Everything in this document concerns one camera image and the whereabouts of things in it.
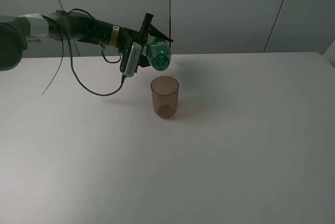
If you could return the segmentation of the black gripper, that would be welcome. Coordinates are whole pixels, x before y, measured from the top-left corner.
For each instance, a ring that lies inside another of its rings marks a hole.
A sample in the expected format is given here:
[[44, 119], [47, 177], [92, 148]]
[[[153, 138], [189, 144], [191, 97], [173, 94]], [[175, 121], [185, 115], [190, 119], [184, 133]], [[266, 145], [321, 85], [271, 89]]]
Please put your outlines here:
[[120, 36], [120, 51], [125, 49], [127, 46], [130, 46], [132, 42], [137, 42], [142, 45], [142, 55], [139, 57], [138, 66], [141, 68], [146, 68], [150, 66], [148, 58], [143, 53], [143, 49], [147, 44], [148, 35], [151, 35], [156, 38], [163, 39], [168, 42], [173, 42], [173, 39], [169, 38], [161, 31], [155, 28], [151, 24], [154, 15], [146, 13], [140, 28], [140, 31], [135, 31], [129, 28], [122, 27], [121, 36]]

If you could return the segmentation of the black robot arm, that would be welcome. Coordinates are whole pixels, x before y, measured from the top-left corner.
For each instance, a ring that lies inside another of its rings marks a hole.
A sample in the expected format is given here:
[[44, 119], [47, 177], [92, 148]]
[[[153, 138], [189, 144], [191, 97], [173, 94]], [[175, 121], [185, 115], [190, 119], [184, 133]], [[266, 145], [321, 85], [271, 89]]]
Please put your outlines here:
[[18, 65], [29, 40], [52, 38], [116, 48], [124, 57], [120, 67], [124, 72], [132, 46], [146, 46], [149, 36], [172, 42], [152, 25], [152, 19], [152, 14], [145, 14], [140, 30], [135, 31], [98, 20], [78, 8], [69, 12], [57, 10], [50, 16], [1, 16], [1, 70], [11, 70]]

